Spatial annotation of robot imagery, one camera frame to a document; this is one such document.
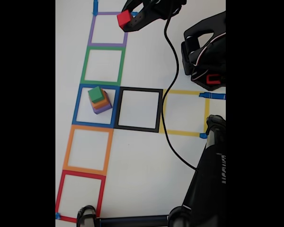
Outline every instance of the black cable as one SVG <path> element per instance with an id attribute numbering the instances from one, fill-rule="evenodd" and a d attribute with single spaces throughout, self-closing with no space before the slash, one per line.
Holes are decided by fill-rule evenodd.
<path id="1" fill-rule="evenodd" d="M 172 9 L 173 9 L 173 5 L 174 5 L 174 0 L 171 1 L 171 6 L 170 6 L 170 11 L 169 11 L 169 16 L 168 16 L 168 19 L 167 19 L 167 22 L 166 22 L 166 25 L 164 27 L 164 36 L 165 36 L 165 39 L 166 41 L 168 42 L 168 44 L 170 45 L 174 55 L 175 55 L 175 58 L 176 58 L 176 64 L 177 64 L 177 71 L 176 71 L 176 75 L 175 75 L 175 78 L 174 80 L 171 82 L 169 88 L 167 89 L 167 91 L 165 92 L 164 96 L 163 96 L 163 102 L 162 102 L 162 105 L 164 105 L 164 100 L 165 100 L 165 97 L 167 96 L 167 93 L 169 92 L 169 90 L 171 89 L 171 87 L 174 85 L 174 83 L 176 82 L 176 79 L 178 78 L 178 74 L 179 74 L 179 60 L 178 60 L 178 56 L 177 56 L 177 53 L 176 53 L 176 50 L 174 48 L 174 46 L 172 45 L 172 43 L 170 42 L 169 38 L 167 37 L 167 28 L 169 26 L 169 22 L 170 22 L 170 19 L 171 19 L 171 15 L 172 15 Z M 169 136 L 167 134 L 167 130 L 166 130 L 166 126 L 165 126 L 165 121 L 164 121 L 164 116 L 163 116 L 163 111 L 161 111 L 161 117 L 162 117 L 162 123 L 163 123 L 163 128 L 164 128 L 164 132 L 165 132 L 165 136 L 166 136 L 166 140 L 167 140 L 167 143 L 169 144 L 171 150 L 175 153 L 175 155 L 182 161 L 184 162 L 187 166 L 189 166 L 190 168 L 198 171 L 198 169 L 194 166 L 192 166 L 191 164 L 189 164 L 187 161 L 185 161 L 176 151 L 175 149 L 172 147 L 170 141 L 169 141 Z"/>

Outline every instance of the black metal bar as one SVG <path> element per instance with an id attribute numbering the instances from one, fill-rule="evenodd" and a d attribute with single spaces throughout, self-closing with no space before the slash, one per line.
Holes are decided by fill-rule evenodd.
<path id="1" fill-rule="evenodd" d="M 99 218 L 100 227 L 167 227 L 168 215 Z"/>

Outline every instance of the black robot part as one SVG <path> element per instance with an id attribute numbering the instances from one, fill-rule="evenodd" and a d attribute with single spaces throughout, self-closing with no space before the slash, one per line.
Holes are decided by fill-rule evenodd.
<path id="1" fill-rule="evenodd" d="M 198 38 L 213 33 L 207 43 L 200 48 Z M 226 11 L 206 18 L 184 32 L 181 44 L 182 62 L 186 75 L 191 80 L 213 91 L 226 86 Z M 219 75 L 219 83 L 209 83 L 208 75 Z"/>
<path id="2" fill-rule="evenodd" d="M 128 0 L 122 9 L 122 12 L 125 10 L 132 12 L 140 4 L 143 4 L 143 8 L 135 18 L 123 27 L 123 30 L 125 32 L 134 32 L 157 19 L 166 20 L 169 15 L 171 3 L 172 0 Z M 177 15 L 181 10 L 182 5 L 185 4 L 186 0 L 174 0 L 172 17 Z"/>

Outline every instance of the purple tape square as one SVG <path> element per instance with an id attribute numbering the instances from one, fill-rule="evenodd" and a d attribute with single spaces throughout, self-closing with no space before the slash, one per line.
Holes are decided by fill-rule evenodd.
<path id="1" fill-rule="evenodd" d="M 99 12 L 98 15 L 118 15 L 120 12 Z M 127 43 L 127 32 L 124 33 L 124 39 L 122 44 L 97 44 L 97 43 L 92 43 L 92 37 L 94 33 L 94 28 L 95 28 L 95 22 L 96 22 L 96 16 L 93 16 L 93 20 L 91 22 L 91 29 L 89 33 L 89 41 L 88 41 L 88 46 L 112 46 L 112 47 L 126 47 Z"/>

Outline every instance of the orange block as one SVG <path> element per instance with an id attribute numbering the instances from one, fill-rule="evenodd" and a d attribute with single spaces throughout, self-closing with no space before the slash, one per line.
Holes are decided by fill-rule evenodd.
<path id="1" fill-rule="evenodd" d="M 108 97 L 107 97 L 107 96 L 108 96 L 107 93 L 106 93 L 104 90 L 102 90 L 102 91 L 103 91 L 104 99 L 101 100 L 100 102 L 93 103 L 93 102 L 91 101 L 91 99 L 89 98 L 91 105 L 92 105 L 93 108 L 95 108 L 96 110 L 99 109 L 99 108 L 101 108 L 101 107 L 103 107 L 103 106 L 106 106 L 106 105 L 109 104 L 109 99 L 108 99 Z"/>

